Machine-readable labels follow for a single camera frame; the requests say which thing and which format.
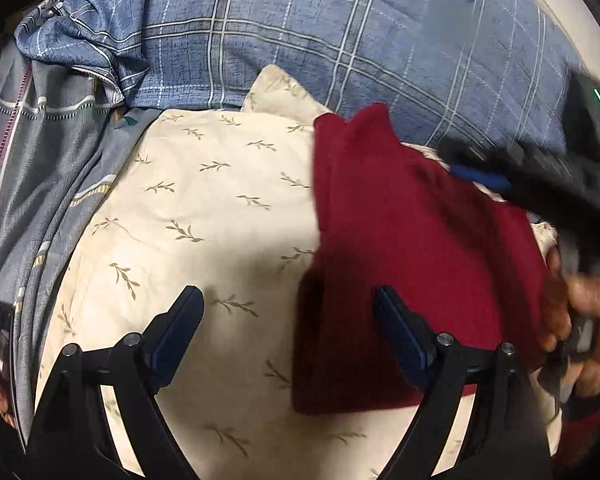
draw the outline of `folded red garment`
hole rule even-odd
[[[402,146],[384,105],[349,123],[332,114],[315,121],[314,193],[320,248],[298,293],[298,412],[420,402],[373,319],[382,285],[437,332],[487,349],[509,341],[529,369],[541,363],[546,266],[525,211]]]

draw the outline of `metal screw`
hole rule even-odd
[[[436,339],[442,346],[451,346],[454,343],[454,337],[446,332],[440,332]]]
[[[506,355],[513,355],[516,353],[516,348],[511,343],[502,343],[500,345],[500,350],[502,350]]]
[[[76,343],[69,343],[62,348],[62,355],[64,356],[72,356],[78,351],[78,345]]]
[[[126,346],[136,346],[142,340],[142,336],[138,332],[132,332],[131,334],[125,335],[122,342]]]

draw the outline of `cream fabric flap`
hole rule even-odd
[[[415,408],[302,416],[290,403],[296,290],[318,244],[310,125],[324,111],[273,66],[241,112],[165,111],[76,247],[38,396],[62,346],[112,346],[196,285],[205,316],[157,402],[201,478],[375,478]],[[140,472],[104,395],[122,462]],[[462,400],[437,470],[453,465],[472,402]]]

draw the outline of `blue plaid fabric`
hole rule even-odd
[[[563,144],[570,42],[535,0],[50,0],[17,28],[134,107],[239,106],[275,63],[333,111],[385,102],[401,140]]]

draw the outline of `human hand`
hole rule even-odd
[[[560,273],[560,254],[552,247],[546,257],[549,275],[544,283],[541,299],[542,324],[538,341],[542,349],[551,352],[559,340],[571,333],[568,308],[584,316],[598,319],[596,339],[591,357],[583,363],[571,364],[562,385],[576,384],[576,394],[590,397],[600,394],[600,279],[582,274],[569,276]]]

